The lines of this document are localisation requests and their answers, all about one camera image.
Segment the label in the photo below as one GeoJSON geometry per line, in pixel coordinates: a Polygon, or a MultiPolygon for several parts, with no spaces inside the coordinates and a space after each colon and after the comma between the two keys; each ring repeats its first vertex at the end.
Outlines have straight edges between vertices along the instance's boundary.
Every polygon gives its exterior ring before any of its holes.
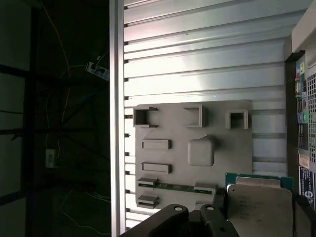
{"type": "Polygon", "coordinates": [[[300,154],[299,155],[300,166],[310,169],[310,157],[308,155],[300,154]]]}
{"type": "Polygon", "coordinates": [[[315,178],[311,171],[299,166],[300,195],[305,196],[315,209],[315,178]]]}
{"type": "Polygon", "coordinates": [[[305,63],[300,64],[300,75],[305,73],[305,63]]]}

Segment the black metal frame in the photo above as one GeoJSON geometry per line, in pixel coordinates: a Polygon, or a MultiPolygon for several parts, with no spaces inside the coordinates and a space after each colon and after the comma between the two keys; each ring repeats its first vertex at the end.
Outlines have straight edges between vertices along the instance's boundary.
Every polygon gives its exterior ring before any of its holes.
{"type": "Polygon", "coordinates": [[[0,64],[0,74],[12,75],[25,79],[24,89],[24,113],[23,113],[23,127],[16,129],[2,129],[0,135],[13,135],[11,140],[22,137],[22,158],[21,158],[21,187],[20,190],[14,193],[0,197],[0,206],[12,203],[14,201],[25,198],[26,199],[26,217],[25,217],[25,236],[31,237],[34,230],[34,205],[35,194],[38,191],[50,189],[54,184],[47,184],[44,186],[37,186],[35,184],[35,134],[39,133],[58,133],[60,137],[69,139],[70,141],[80,145],[83,148],[104,157],[100,152],[94,151],[88,146],[78,142],[77,140],[67,136],[68,132],[94,132],[93,128],[63,128],[75,114],[88,102],[90,99],[80,105],[73,113],[71,113],[63,123],[60,123],[58,128],[35,128],[35,113],[36,113],[36,82],[40,79],[43,82],[49,82],[52,87],[57,86],[59,80],[51,79],[49,76],[37,74],[37,41],[39,30],[39,13],[38,9],[32,8],[31,11],[31,52],[30,52],[30,70],[24,71],[18,68],[0,64]]]}

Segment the rectangular slot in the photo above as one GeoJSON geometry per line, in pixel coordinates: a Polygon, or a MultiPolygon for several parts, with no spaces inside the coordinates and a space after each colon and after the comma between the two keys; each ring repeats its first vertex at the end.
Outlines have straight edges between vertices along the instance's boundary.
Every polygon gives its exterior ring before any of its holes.
{"type": "Polygon", "coordinates": [[[168,150],[171,148],[170,140],[146,139],[142,140],[142,149],[168,150]]]}
{"type": "Polygon", "coordinates": [[[216,186],[210,185],[210,184],[199,184],[196,183],[194,186],[194,190],[196,192],[206,192],[206,193],[215,193],[216,192],[216,186]]]}
{"type": "Polygon", "coordinates": [[[149,172],[161,172],[169,174],[171,172],[171,167],[171,164],[142,163],[142,170],[149,172]]]}

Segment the metal plate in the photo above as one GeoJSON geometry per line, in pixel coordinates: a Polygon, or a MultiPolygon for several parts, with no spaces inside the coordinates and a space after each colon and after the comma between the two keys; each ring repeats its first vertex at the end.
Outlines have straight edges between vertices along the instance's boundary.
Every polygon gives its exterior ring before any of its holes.
{"type": "Polygon", "coordinates": [[[228,220],[241,237],[290,237],[292,193],[282,188],[229,185],[228,220]]]}

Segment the cable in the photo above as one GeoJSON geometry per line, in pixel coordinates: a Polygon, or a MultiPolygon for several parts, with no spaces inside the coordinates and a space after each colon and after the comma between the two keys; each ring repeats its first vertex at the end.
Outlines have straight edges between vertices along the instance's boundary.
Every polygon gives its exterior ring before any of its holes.
{"type": "MultiPolygon", "coordinates": [[[[48,113],[47,113],[47,107],[48,107],[48,101],[49,101],[49,98],[50,96],[52,95],[52,91],[49,93],[48,97],[47,97],[47,100],[46,100],[46,106],[45,106],[45,114],[46,114],[46,120],[47,120],[47,127],[50,128],[50,125],[49,125],[49,117],[48,117],[48,113]]],[[[49,133],[46,134],[46,139],[45,139],[45,147],[46,147],[46,150],[47,150],[47,140],[48,140],[48,136],[49,136],[49,133]]]]}
{"type": "Polygon", "coordinates": [[[66,54],[66,51],[65,51],[65,49],[64,49],[63,43],[62,43],[62,41],[61,41],[61,39],[60,39],[59,32],[58,32],[58,30],[57,30],[57,28],[56,28],[54,22],[53,22],[52,19],[50,18],[49,14],[48,14],[48,11],[46,10],[46,7],[44,6],[42,0],[39,0],[39,1],[40,1],[41,5],[42,5],[42,7],[43,7],[43,9],[44,9],[44,11],[45,11],[45,13],[46,13],[46,15],[47,15],[47,17],[48,17],[48,19],[49,19],[51,25],[52,25],[53,28],[55,29],[55,32],[56,32],[56,34],[57,34],[57,37],[58,37],[60,46],[61,46],[61,48],[62,48],[62,50],[63,50],[63,53],[64,53],[64,56],[65,56],[65,60],[66,60],[66,64],[67,64],[68,76],[69,76],[69,78],[70,78],[71,75],[70,75],[69,62],[68,62],[67,54],[66,54]]]}
{"type": "MultiPolygon", "coordinates": [[[[57,28],[56,28],[54,22],[51,20],[49,14],[48,14],[48,11],[46,10],[46,8],[45,8],[45,6],[44,6],[42,0],[39,0],[39,1],[40,1],[41,5],[42,5],[42,7],[43,7],[43,9],[44,9],[44,11],[45,11],[45,13],[46,13],[46,15],[47,15],[47,17],[48,17],[48,19],[49,19],[51,25],[52,25],[53,28],[55,29],[55,32],[56,32],[56,34],[57,34],[57,37],[58,37],[60,46],[61,46],[61,48],[62,48],[62,50],[63,50],[63,52],[64,52],[65,61],[66,61],[66,64],[67,64],[68,76],[69,76],[69,79],[71,79],[70,67],[69,67],[69,62],[68,62],[67,54],[66,54],[66,51],[65,51],[65,49],[64,49],[63,43],[62,43],[62,41],[61,41],[61,39],[60,39],[59,32],[58,32],[58,30],[57,30],[57,28]]],[[[64,121],[65,111],[66,111],[67,103],[68,103],[68,99],[69,99],[69,94],[70,94],[70,87],[68,87],[68,93],[67,93],[66,103],[65,103],[63,115],[62,115],[62,118],[61,118],[61,122],[64,121]]],[[[59,158],[59,157],[60,157],[60,144],[59,144],[59,141],[58,141],[58,158],[59,158]]]]}
{"type": "MultiPolygon", "coordinates": [[[[68,107],[67,109],[65,110],[70,110],[70,109],[74,109],[78,106],[80,106],[82,103],[85,102],[85,100],[87,100],[89,97],[93,96],[93,95],[98,95],[98,94],[103,94],[103,93],[106,93],[106,91],[100,91],[100,92],[94,92],[94,93],[91,93],[91,94],[88,94],[86,96],[83,97],[82,101],[80,101],[78,104],[74,105],[74,106],[71,106],[71,107],[68,107]]],[[[52,111],[52,112],[42,112],[42,113],[35,113],[36,115],[50,115],[50,114],[56,114],[56,113],[60,113],[60,112],[63,112],[64,110],[62,111],[52,111]]],[[[6,114],[14,114],[14,115],[23,115],[24,113],[23,112],[16,112],[16,111],[9,111],[9,110],[0,110],[0,113],[6,113],[6,114]]]]}
{"type": "Polygon", "coordinates": [[[72,222],[80,227],[80,228],[86,228],[86,229],[91,229],[93,231],[95,231],[96,233],[98,233],[99,235],[102,235],[102,236],[110,236],[111,234],[105,234],[105,233],[101,233],[99,231],[97,231],[95,228],[91,227],[91,226],[81,226],[79,225],[71,216],[69,216],[68,214],[66,214],[64,211],[63,211],[63,205],[64,203],[66,202],[67,198],[70,196],[70,194],[72,193],[73,190],[70,190],[70,192],[67,194],[67,196],[65,197],[65,199],[63,200],[63,202],[61,203],[60,205],[60,211],[61,213],[63,213],[65,216],[67,216],[70,220],[72,220],[72,222]]]}
{"type": "Polygon", "coordinates": [[[89,196],[93,197],[93,198],[96,198],[96,199],[99,199],[99,200],[102,200],[102,201],[106,201],[106,202],[108,202],[108,203],[111,203],[111,201],[106,200],[106,199],[104,199],[104,198],[94,196],[94,195],[92,195],[92,194],[90,194],[90,193],[88,193],[88,192],[85,192],[85,193],[88,194],[89,196]]]}
{"type": "MultiPolygon", "coordinates": [[[[71,69],[71,68],[85,68],[86,66],[87,66],[87,65],[74,65],[74,66],[69,67],[69,69],[71,69]]],[[[61,79],[61,78],[63,77],[63,75],[64,75],[66,72],[67,72],[67,70],[64,71],[64,72],[61,74],[61,76],[60,76],[59,79],[61,79]]]]}
{"type": "Polygon", "coordinates": [[[96,196],[100,196],[100,197],[102,197],[102,198],[108,198],[108,199],[111,199],[110,197],[103,196],[103,195],[101,195],[101,194],[99,194],[99,193],[97,193],[97,192],[94,192],[94,194],[95,194],[96,196]]]}
{"type": "Polygon", "coordinates": [[[99,58],[98,62],[95,64],[95,67],[97,67],[97,66],[99,65],[99,63],[100,63],[101,60],[105,57],[105,55],[106,55],[106,54],[103,54],[103,55],[99,58]]]}

